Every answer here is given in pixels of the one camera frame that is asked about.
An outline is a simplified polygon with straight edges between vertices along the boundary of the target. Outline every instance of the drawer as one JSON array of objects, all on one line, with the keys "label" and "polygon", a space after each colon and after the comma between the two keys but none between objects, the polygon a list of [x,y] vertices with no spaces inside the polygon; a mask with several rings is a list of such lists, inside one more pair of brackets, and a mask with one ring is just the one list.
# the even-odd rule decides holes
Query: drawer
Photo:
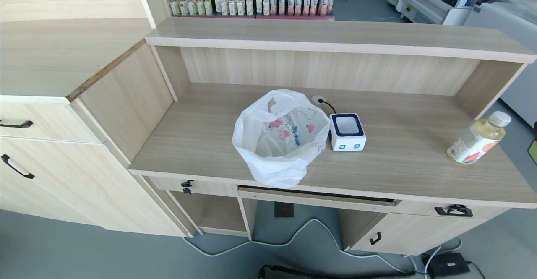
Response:
[{"label": "drawer", "polygon": [[0,134],[101,143],[69,104],[0,103]]},{"label": "drawer", "polygon": [[[473,219],[492,219],[503,212],[509,210],[509,208],[502,208],[497,206],[479,206],[479,205],[464,205],[472,213]],[[463,217],[465,216],[460,211],[456,210],[453,204],[445,203],[427,203],[416,201],[401,201],[397,204],[394,210],[395,213],[400,214],[413,214],[424,216],[443,216],[443,217]],[[449,212],[451,215],[444,215],[445,212]]]},{"label": "drawer", "polygon": [[293,204],[327,206],[349,210],[375,211],[388,213],[395,208],[393,199],[334,195],[330,193],[313,193],[283,189],[239,187],[238,195],[242,198]]},{"label": "drawer", "polygon": [[178,178],[154,176],[149,176],[149,179],[161,190],[183,192],[184,188],[188,188],[193,194],[238,197],[237,186],[229,183],[180,180]]}]

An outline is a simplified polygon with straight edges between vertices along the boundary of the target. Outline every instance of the black cable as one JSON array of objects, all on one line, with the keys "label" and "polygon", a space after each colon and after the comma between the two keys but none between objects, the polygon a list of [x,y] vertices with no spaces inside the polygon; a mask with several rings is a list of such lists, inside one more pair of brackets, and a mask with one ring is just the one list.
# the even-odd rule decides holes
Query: black cable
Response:
[{"label": "black cable", "polygon": [[487,278],[485,277],[485,275],[483,275],[483,273],[481,272],[481,270],[479,269],[479,267],[477,266],[477,264],[475,264],[474,262],[468,261],[468,260],[466,260],[466,264],[473,264],[474,267],[477,269],[477,271],[481,274],[481,277],[483,277],[483,279],[487,279]]},{"label": "black cable", "polygon": [[334,113],[337,113],[337,112],[336,112],[336,109],[334,109],[334,107],[333,107],[332,105],[330,105],[330,103],[328,103],[328,102],[325,101],[324,99],[319,99],[319,100],[317,100],[317,101],[318,101],[319,103],[321,103],[321,104],[326,104],[326,105],[330,106],[330,108],[332,108],[332,110],[334,111]]},{"label": "black cable", "polygon": [[259,270],[259,279],[265,279],[265,268],[270,268],[271,271],[280,271],[283,273],[288,273],[296,275],[298,277],[307,278],[307,279],[391,279],[391,278],[410,278],[416,275],[415,271],[410,273],[397,273],[397,274],[376,274],[376,275],[362,275],[362,276],[352,276],[352,277],[333,277],[327,275],[313,275],[304,273],[303,271],[297,271],[294,269],[282,267],[282,266],[268,266],[265,265]]}]

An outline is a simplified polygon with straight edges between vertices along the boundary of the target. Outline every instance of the wooden counter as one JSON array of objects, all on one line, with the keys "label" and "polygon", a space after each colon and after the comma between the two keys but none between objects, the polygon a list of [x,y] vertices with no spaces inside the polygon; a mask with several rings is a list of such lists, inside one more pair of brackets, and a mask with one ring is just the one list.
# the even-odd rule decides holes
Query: wooden counter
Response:
[{"label": "wooden counter", "polygon": [[[262,187],[232,145],[239,114],[274,87],[193,83],[173,103],[132,164],[139,175]],[[356,112],[364,151],[329,142],[295,190],[443,203],[537,207],[537,195],[500,149],[480,162],[451,162],[448,147],[472,123],[454,97],[300,89],[322,94],[338,112]]]}]

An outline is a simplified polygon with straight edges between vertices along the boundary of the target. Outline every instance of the cabinet door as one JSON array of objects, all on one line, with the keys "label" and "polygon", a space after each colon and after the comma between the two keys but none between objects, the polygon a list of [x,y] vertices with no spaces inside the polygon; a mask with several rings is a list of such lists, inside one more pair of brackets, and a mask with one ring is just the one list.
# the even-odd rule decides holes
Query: cabinet door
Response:
[{"label": "cabinet door", "polygon": [[105,229],[185,235],[105,145],[2,138],[1,150],[39,187]]},{"label": "cabinet door", "polygon": [[2,148],[2,151],[2,164],[0,166],[0,209],[64,220],[66,222],[95,224],[88,217],[41,187],[38,182],[43,177],[36,176],[30,179],[19,174],[16,170],[25,175],[29,174],[29,172],[19,166],[17,160],[12,156],[4,155],[4,148]]},{"label": "cabinet door", "polygon": [[358,236],[351,250],[418,255],[485,221],[460,217],[384,214]]}]

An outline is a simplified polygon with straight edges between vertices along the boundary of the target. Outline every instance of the power adapter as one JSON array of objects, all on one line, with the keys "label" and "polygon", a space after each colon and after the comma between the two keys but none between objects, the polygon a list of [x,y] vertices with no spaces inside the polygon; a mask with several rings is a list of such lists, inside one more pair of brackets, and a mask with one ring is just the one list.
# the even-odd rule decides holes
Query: power adapter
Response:
[{"label": "power adapter", "polygon": [[[428,256],[423,258],[423,264],[426,264],[428,259]],[[462,257],[462,254],[448,253],[434,256],[429,263],[428,269],[426,269],[426,273],[432,279],[451,277],[470,273],[470,268],[466,260]]]}]

